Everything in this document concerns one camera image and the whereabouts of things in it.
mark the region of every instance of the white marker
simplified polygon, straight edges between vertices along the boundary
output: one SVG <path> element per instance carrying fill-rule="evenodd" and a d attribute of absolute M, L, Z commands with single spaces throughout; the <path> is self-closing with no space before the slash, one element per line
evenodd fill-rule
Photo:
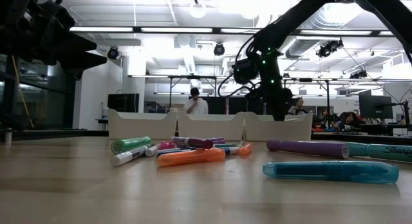
<path fill-rule="evenodd" d="M 111 159 L 111 164 L 113 167 L 120 166 L 122 164 L 128 163 L 134 159 L 137 159 L 141 156 L 143 156 L 146 152 L 146 150 L 149 149 L 147 145 L 144 145 L 142 147 L 137 147 L 135 149 L 132 149 L 130 151 L 126 151 L 124 153 L 117 154 Z"/>
<path fill-rule="evenodd" d="M 160 144 L 157 144 L 153 147 L 150 147 L 148 150 L 146 150 L 145 155 L 146 156 L 154 156 L 157 153 L 157 149 L 160 147 Z"/>

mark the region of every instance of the sharpie logo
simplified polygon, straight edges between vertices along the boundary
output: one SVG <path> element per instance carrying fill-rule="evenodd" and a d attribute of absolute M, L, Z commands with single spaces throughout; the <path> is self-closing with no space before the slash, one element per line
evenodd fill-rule
<path fill-rule="evenodd" d="M 384 153 L 396 153 L 396 154 L 405 154 L 407 157 L 412 157 L 412 150 L 410 149 L 397 149 L 396 147 L 386 147 L 387 151 Z"/>

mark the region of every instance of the orange highlighter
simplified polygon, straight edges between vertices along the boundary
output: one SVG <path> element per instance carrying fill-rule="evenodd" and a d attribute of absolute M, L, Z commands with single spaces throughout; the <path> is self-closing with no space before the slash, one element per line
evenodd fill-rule
<path fill-rule="evenodd" d="M 163 154 L 157 158 L 157 164 L 160 167 L 165 167 L 185 163 L 217 162 L 225 160 L 225 157 L 225 151 L 222 149 L 198 149 L 194 151 Z"/>
<path fill-rule="evenodd" d="M 251 143 L 246 143 L 242 147 L 240 147 L 239 154 L 241 156 L 246 156 L 252 151 L 252 144 Z"/>

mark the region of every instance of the ceiling duct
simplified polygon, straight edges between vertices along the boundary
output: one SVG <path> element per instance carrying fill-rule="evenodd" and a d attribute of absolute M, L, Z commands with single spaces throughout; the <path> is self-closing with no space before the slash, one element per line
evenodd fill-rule
<path fill-rule="evenodd" d="M 327 4 L 307 19 L 299 28 L 310 29 L 339 29 L 356 18 L 361 9 L 356 4 Z M 294 39 L 285 55 L 289 59 L 298 59 L 320 40 Z"/>
<path fill-rule="evenodd" d="M 175 38 L 175 41 L 177 41 L 179 47 L 185 50 L 183 59 L 185 61 L 186 74 L 195 75 L 196 65 L 194 64 L 192 48 L 196 46 L 196 39 L 193 36 L 181 34 Z M 191 79 L 191 88 L 201 89 L 201 82 L 196 79 Z"/>

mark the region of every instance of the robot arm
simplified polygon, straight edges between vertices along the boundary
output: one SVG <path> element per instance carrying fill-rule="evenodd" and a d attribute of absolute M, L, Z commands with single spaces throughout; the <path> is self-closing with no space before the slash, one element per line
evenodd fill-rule
<path fill-rule="evenodd" d="M 361 8 L 374 13 L 393 32 L 407 51 L 412 51 L 412 13 L 399 0 L 302 0 L 277 21 L 256 33 L 246 49 L 247 58 L 234 65 L 234 79 L 246 84 L 260 74 L 260 87 L 252 88 L 248 99 L 263 100 L 272 111 L 274 120 L 283 121 L 292 92 L 282 88 L 282 77 L 277 65 L 281 55 L 279 48 L 288 35 L 326 3 L 357 3 Z"/>

